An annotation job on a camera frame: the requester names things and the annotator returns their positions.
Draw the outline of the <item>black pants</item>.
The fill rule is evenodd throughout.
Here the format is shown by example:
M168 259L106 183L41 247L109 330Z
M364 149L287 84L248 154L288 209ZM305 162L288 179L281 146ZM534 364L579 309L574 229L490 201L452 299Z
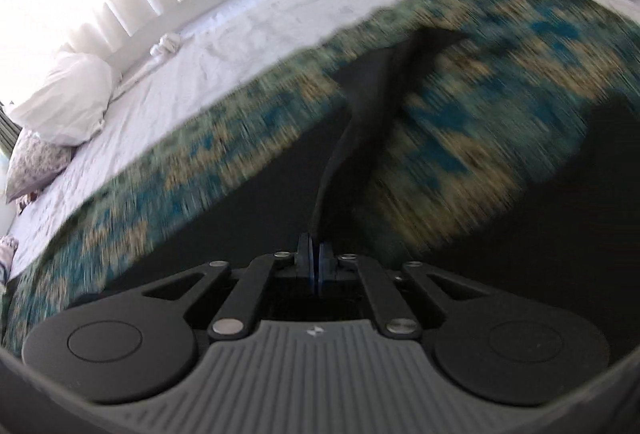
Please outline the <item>black pants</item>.
M373 49L332 78L344 94L349 122L326 164L311 216L311 235L334 242L349 234L406 98L436 58L467 38L463 32L420 27L397 44Z

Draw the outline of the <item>blue paisley patterned bedspread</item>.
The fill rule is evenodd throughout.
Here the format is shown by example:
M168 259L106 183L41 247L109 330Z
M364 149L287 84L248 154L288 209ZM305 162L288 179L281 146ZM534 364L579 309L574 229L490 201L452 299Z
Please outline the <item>blue paisley patterned bedspread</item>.
M639 100L639 21L596 0L400 0L243 82L93 190L1 305L1 344L103 291L190 224L359 235L382 261L504 213ZM303 183L302 193L294 183ZM301 225L292 214L310 201Z

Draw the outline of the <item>purple floral pillow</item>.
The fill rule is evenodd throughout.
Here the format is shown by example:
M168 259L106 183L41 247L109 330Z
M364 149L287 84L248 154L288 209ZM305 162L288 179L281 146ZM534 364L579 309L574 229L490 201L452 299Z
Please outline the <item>purple floral pillow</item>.
M26 194L49 186L70 165L73 147L59 146L23 129L9 159L6 173L6 201L11 203Z

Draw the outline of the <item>white pillow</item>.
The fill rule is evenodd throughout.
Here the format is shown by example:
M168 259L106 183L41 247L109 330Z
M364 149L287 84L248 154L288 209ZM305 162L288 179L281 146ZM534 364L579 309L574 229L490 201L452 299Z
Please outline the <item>white pillow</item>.
M102 131L119 82L119 71L98 56L59 51L8 105L8 116L45 142L78 147Z

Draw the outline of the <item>white bed sheet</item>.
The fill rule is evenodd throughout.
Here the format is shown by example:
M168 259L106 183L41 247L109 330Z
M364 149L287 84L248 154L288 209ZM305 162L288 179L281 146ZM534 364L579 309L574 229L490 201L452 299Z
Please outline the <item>white bed sheet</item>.
M42 253L64 220L155 142L265 68L400 0L234 0L186 32L178 53L106 111L103 131L14 219L11 275Z

